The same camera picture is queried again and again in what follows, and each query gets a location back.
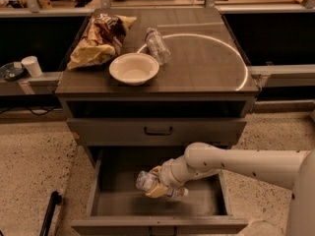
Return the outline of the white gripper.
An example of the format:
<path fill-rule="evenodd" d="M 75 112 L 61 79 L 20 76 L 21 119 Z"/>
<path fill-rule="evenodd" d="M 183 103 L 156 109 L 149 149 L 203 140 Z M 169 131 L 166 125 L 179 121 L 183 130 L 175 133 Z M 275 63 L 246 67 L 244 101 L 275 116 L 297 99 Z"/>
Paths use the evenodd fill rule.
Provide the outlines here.
<path fill-rule="evenodd" d="M 159 176 L 160 182 L 172 189 L 178 189 L 194 177 L 194 169 L 187 164 L 184 157 L 170 159 L 162 166 L 151 169 L 150 173 Z M 146 196 L 153 199 L 164 196 L 167 193 L 167 188 L 162 184 L 155 185 L 146 192 Z"/>

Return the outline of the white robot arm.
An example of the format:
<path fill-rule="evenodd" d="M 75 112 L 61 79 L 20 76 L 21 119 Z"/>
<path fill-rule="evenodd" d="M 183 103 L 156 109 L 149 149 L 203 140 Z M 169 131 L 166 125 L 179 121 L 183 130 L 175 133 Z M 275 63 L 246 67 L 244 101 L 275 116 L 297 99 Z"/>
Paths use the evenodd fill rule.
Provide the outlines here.
<path fill-rule="evenodd" d="M 223 149 L 193 143 L 183 155 L 151 170 L 155 180 L 146 195 L 159 198 L 219 170 L 291 190 L 285 236 L 314 236 L 315 150 Z"/>

